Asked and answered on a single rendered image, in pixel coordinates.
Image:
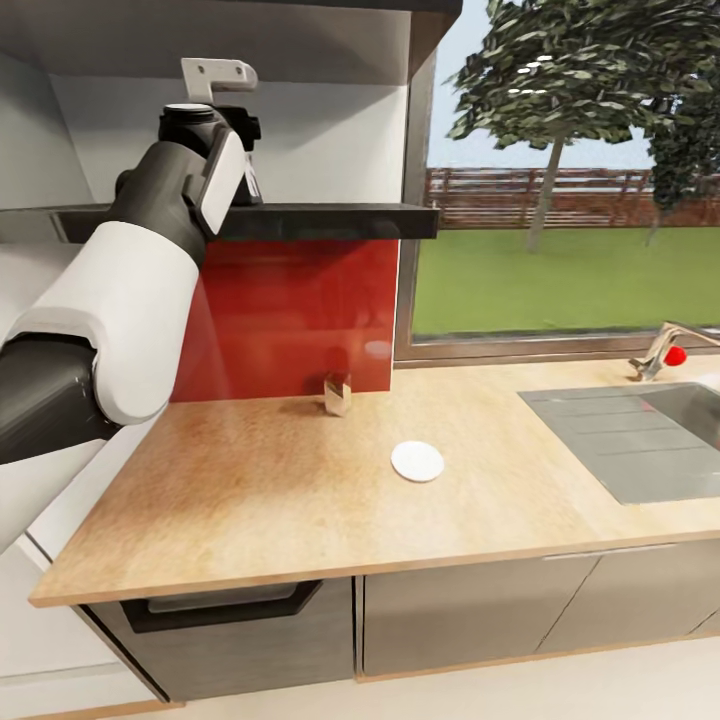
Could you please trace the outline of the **bottle of coffee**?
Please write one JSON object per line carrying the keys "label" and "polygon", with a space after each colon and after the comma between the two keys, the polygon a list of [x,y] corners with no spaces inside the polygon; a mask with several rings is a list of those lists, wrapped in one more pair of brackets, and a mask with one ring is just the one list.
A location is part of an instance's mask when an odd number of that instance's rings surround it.
{"label": "bottle of coffee", "polygon": [[253,171],[252,151],[245,153],[245,172],[235,193],[232,206],[253,206],[263,203],[263,198]]}

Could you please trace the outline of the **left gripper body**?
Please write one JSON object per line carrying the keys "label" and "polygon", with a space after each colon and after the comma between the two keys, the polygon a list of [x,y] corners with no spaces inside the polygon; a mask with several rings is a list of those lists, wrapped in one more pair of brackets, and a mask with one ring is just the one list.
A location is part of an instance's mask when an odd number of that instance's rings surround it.
{"label": "left gripper body", "polygon": [[253,151],[253,140],[249,125],[247,107],[219,106],[213,107],[215,117],[218,117],[227,127],[239,134],[243,143],[244,152]]}

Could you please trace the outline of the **saucer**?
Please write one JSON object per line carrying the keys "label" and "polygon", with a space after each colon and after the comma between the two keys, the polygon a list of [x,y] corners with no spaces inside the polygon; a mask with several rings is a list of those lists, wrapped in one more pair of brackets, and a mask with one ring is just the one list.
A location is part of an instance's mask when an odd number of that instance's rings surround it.
{"label": "saucer", "polygon": [[443,470],[441,454],[423,441],[399,443],[393,449],[391,459],[398,472],[415,481],[435,479]]}

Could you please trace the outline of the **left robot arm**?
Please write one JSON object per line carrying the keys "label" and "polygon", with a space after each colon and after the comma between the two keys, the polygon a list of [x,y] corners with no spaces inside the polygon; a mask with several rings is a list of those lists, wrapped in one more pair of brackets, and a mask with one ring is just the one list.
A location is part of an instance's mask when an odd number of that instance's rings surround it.
{"label": "left robot arm", "polygon": [[92,237],[0,343],[0,554],[174,390],[205,249],[261,140],[247,107],[211,94],[255,92],[250,65],[181,67],[191,104],[164,108],[158,142],[119,174]]}

